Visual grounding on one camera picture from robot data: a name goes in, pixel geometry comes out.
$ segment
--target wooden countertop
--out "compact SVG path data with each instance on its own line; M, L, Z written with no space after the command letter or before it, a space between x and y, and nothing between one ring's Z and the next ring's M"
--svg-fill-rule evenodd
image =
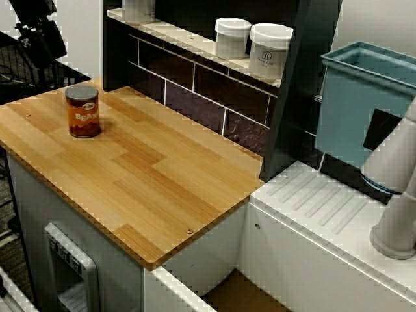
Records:
M0 106L0 145L147 269L263 184L260 156L129 87L86 84L99 90L98 136L68 133L63 88Z

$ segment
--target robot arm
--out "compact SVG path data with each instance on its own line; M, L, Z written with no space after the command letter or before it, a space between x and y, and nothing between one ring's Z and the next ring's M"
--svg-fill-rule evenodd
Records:
M42 70L57 58L66 55L66 47L58 27L47 16L57 11L52 0L9 0L20 23L16 25L21 34L21 49Z

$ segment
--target metal lid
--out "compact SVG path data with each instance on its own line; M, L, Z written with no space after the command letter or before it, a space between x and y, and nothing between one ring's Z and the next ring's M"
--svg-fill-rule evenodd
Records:
M71 86L65 90L65 96L69 99L75 99L77 101L86 101L88 99L94 99L98 95L98 90L93 86L86 86L80 84Z

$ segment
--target white jar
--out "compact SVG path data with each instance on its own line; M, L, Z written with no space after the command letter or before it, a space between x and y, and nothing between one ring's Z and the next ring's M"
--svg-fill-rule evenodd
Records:
M292 28L283 25L254 25L250 32L250 73L271 80L281 79L292 33Z
M156 0L122 0L124 21L143 25L155 21Z
M251 26L252 24L239 18L218 18L215 22L215 54L228 60L244 58Z

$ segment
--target blue container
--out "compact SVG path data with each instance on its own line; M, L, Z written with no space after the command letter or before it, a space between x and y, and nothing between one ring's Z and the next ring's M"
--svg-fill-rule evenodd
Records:
M356 42L322 55L328 67L315 147L356 168L375 109L403 117L416 96L416 58Z

